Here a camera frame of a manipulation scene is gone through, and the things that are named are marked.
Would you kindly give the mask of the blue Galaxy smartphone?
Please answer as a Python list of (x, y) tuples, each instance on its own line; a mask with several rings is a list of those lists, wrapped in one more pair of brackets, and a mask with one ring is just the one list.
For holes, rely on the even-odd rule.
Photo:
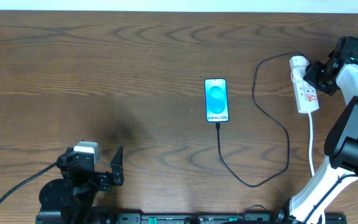
[(209, 123), (229, 121), (227, 81), (225, 78), (209, 78), (204, 81), (206, 120)]

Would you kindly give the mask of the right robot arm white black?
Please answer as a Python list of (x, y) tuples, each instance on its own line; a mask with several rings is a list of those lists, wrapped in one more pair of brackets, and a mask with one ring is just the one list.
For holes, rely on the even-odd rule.
[(290, 68), (299, 113), (318, 109), (318, 90), (330, 96), (339, 90), (346, 103), (326, 137), (323, 163), (280, 213), (283, 223), (319, 223), (326, 207), (358, 179), (358, 37), (340, 37), (326, 63), (294, 56)]

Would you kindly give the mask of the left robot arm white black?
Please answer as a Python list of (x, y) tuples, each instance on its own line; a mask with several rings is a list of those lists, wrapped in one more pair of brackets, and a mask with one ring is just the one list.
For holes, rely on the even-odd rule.
[(40, 191), (41, 208), (36, 223), (116, 223), (112, 212), (93, 204), (98, 192), (110, 192), (113, 186), (123, 185), (123, 147), (118, 148), (110, 162), (110, 172), (95, 171), (96, 151), (94, 147), (88, 148), (90, 152), (79, 146), (69, 147), (58, 157), (62, 178), (48, 182)]

